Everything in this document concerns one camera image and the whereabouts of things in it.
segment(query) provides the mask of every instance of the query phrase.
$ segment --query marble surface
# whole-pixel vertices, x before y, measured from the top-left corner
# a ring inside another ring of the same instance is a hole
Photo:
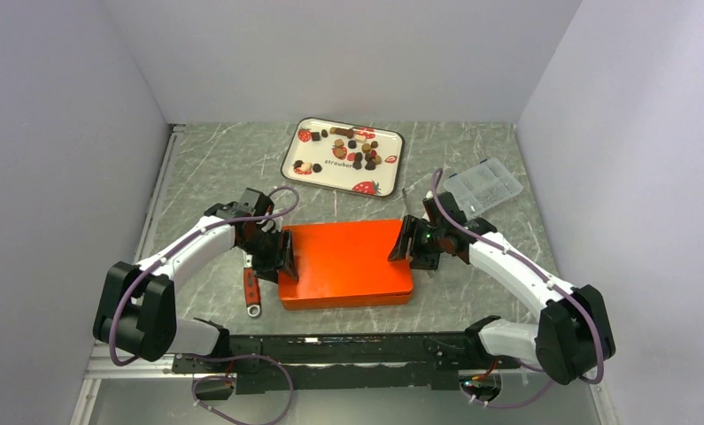
[[[394,195],[380,199],[286,181],[279,172],[296,123],[214,123],[188,125],[166,190],[154,249],[164,248],[190,229],[209,206],[237,200],[245,187],[268,192],[291,184],[299,190],[298,209],[286,224],[402,218],[405,188],[414,215],[424,213],[421,199],[432,171],[445,175],[466,170],[482,158],[498,158],[522,183],[522,193],[483,216],[521,252],[556,273],[545,230],[526,176],[514,128],[487,122],[362,122],[406,138]],[[276,207],[291,202],[288,192]],[[243,256],[232,250],[195,275],[177,295],[181,317],[220,323],[234,333],[337,333],[462,330],[497,314],[511,321],[533,321],[527,309],[488,274],[443,256],[430,278],[414,271],[414,295],[407,305],[288,312],[271,282],[260,285],[263,314],[247,316],[242,288]]]

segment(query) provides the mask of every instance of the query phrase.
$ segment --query white wall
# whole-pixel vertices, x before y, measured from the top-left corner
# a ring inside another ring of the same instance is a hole
[[[623,423],[704,423],[704,0],[584,0],[518,130],[562,275],[605,295]]]
[[[0,424],[73,412],[166,123],[97,0],[0,0]]]
[[[169,122],[516,122],[580,0],[104,0]]]

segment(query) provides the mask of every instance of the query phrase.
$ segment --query clear plastic container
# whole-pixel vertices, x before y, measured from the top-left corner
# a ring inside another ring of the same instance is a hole
[[[467,171],[452,175],[443,185],[471,220],[523,190],[506,166],[495,158],[483,160]]]

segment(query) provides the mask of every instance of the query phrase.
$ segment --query metal frame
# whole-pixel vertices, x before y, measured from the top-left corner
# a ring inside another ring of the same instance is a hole
[[[173,125],[172,134],[166,147],[162,166],[159,171],[159,177],[156,181],[151,201],[149,202],[148,212],[146,213],[143,232],[138,244],[135,261],[149,256],[153,248],[153,236],[156,233],[156,228],[159,224],[159,215],[163,205],[166,189],[174,169],[177,154],[180,147],[180,139],[182,132],[185,130],[184,125]],[[81,386],[81,391],[75,405],[73,417],[70,421],[71,425],[87,425],[90,421],[93,408],[97,400],[97,393],[101,386],[102,379],[188,379],[198,378],[208,374],[175,374],[172,372],[172,367],[177,360],[174,355],[166,355],[156,362],[136,362],[128,367],[116,367],[109,358],[109,348],[106,344],[96,344],[89,358],[84,380]],[[293,363],[285,363],[287,366],[295,366]],[[375,363],[355,363],[356,366],[372,367]],[[313,364],[303,363],[306,367],[326,368],[328,364]],[[501,368],[501,374],[528,374],[524,369],[516,368]],[[466,369],[459,370],[459,375],[478,375],[484,369]],[[590,388],[594,405],[599,415],[600,423],[605,425],[617,425],[618,420],[615,414],[612,400],[605,383],[593,385]]]

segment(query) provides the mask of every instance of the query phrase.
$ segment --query red handle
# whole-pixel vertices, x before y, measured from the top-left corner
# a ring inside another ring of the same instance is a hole
[[[244,304],[248,307],[260,305],[260,286],[258,286],[258,278],[251,268],[244,270]]]

